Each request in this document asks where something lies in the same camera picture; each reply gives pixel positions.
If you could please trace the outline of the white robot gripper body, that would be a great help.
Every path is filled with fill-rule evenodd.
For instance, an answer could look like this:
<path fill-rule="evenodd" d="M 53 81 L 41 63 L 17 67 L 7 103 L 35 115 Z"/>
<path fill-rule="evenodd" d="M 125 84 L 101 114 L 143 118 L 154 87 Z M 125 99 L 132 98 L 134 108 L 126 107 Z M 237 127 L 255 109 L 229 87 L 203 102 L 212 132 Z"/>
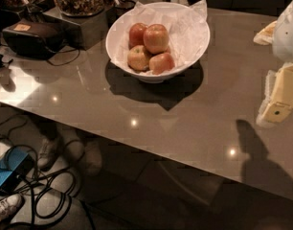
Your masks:
<path fill-rule="evenodd" d="M 293 0 L 277 20 L 272 49 L 275 57 L 293 63 Z"/>

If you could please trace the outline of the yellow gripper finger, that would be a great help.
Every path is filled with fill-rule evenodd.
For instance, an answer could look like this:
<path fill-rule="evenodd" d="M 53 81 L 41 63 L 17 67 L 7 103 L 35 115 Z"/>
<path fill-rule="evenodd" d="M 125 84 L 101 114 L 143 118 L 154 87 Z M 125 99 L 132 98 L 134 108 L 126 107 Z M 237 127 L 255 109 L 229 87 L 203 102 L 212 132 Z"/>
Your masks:
<path fill-rule="evenodd" d="M 253 38 L 258 45 L 271 45 L 273 42 L 274 30 L 277 22 L 273 21 L 259 31 Z"/>
<path fill-rule="evenodd" d="M 264 96 L 256 123 L 260 127 L 273 127 L 293 110 L 293 63 L 285 63 L 277 72 L 268 71 Z"/>

